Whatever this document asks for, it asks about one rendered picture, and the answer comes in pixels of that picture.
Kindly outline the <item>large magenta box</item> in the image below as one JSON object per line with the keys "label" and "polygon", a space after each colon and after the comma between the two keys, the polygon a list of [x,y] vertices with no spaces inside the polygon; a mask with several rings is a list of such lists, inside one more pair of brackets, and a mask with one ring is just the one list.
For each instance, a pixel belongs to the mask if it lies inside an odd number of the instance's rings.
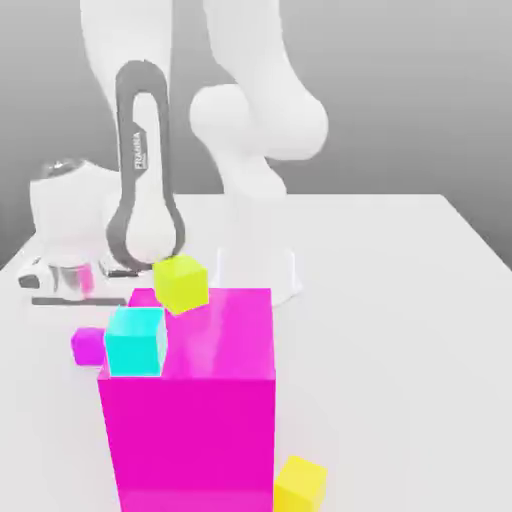
{"label": "large magenta box", "polygon": [[[160,307],[150,289],[128,307]],[[159,377],[98,376],[121,512],[272,512],[276,371],[267,289],[165,311]]]}

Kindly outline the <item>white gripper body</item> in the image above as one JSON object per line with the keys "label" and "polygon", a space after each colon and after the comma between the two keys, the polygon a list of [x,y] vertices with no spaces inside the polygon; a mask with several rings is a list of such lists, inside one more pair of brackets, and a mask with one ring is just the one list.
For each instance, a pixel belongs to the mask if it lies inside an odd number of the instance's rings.
{"label": "white gripper body", "polygon": [[93,297],[71,300],[62,297],[32,297],[31,317],[107,317],[118,307],[126,306],[122,297]]}

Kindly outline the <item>small lime yellow cube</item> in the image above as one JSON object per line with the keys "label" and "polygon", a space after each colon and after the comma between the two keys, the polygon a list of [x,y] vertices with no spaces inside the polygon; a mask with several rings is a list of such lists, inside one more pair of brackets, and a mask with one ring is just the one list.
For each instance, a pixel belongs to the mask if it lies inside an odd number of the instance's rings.
{"label": "small lime yellow cube", "polygon": [[209,302],[208,271],[197,260],[178,254],[153,265],[155,296],[173,315]]}

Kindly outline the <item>small purple cube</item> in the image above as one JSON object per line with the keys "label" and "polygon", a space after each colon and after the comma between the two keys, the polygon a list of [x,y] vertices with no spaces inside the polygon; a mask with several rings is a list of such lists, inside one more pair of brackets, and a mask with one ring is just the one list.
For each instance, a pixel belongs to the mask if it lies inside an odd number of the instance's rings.
{"label": "small purple cube", "polygon": [[105,360],[105,330],[98,327],[80,327],[71,337],[75,363],[79,366],[100,367]]}

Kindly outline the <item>small cyan cube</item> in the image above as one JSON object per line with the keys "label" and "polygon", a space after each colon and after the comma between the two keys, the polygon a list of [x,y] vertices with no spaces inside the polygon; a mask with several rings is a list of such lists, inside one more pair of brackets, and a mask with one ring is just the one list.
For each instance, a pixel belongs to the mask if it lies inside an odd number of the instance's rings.
{"label": "small cyan cube", "polygon": [[164,309],[118,307],[109,318],[104,343],[111,377],[159,377],[168,349]]}

